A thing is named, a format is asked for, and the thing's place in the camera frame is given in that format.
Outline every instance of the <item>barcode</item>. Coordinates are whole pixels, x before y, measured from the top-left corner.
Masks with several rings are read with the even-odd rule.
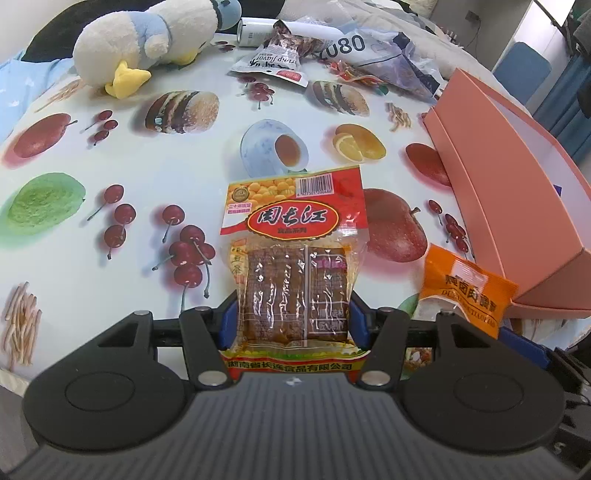
[[[332,173],[324,173],[316,177],[297,179],[295,196],[313,197],[317,195],[332,195],[335,192],[332,184]]]

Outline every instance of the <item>brown dried tofu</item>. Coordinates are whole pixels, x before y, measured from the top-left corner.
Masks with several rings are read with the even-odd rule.
[[[347,340],[347,262],[342,248],[308,249],[308,340]]]
[[[345,251],[272,247],[249,252],[240,311],[250,342],[346,341]]]

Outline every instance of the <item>snack package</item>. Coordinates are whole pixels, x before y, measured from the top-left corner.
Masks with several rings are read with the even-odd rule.
[[[359,167],[231,184],[220,234],[238,292],[233,376],[361,368],[348,328],[368,241]]]
[[[358,28],[320,53],[328,61],[344,61],[361,72],[434,102],[443,84],[435,62],[421,58],[414,43],[402,32]]]
[[[434,322],[441,311],[453,312],[497,338],[503,313],[517,288],[512,281],[431,245],[413,319]]]
[[[259,46],[254,55],[246,55],[238,60],[231,71],[266,73],[306,87],[308,79],[300,71],[300,59],[319,50],[325,44],[323,40],[292,35],[290,29],[278,20],[273,25],[271,38]]]

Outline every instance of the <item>black cable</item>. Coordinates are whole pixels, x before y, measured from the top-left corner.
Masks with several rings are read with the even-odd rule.
[[[474,43],[474,41],[478,38],[478,34],[480,33],[480,27],[482,26],[482,20],[478,21],[478,30],[476,30],[476,35],[474,35],[474,38],[470,41],[470,43],[468,45],[466,45],[466,48],[468,48],[470,45],[472,45]]]

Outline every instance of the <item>plush toy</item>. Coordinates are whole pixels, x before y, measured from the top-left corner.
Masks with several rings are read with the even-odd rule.
[[[74,64],[88,85],[126,98],[157,63],[187,65],[240,19],[238,0],[164,0],[145,12],[113,12],[88,24],[74,46]]]

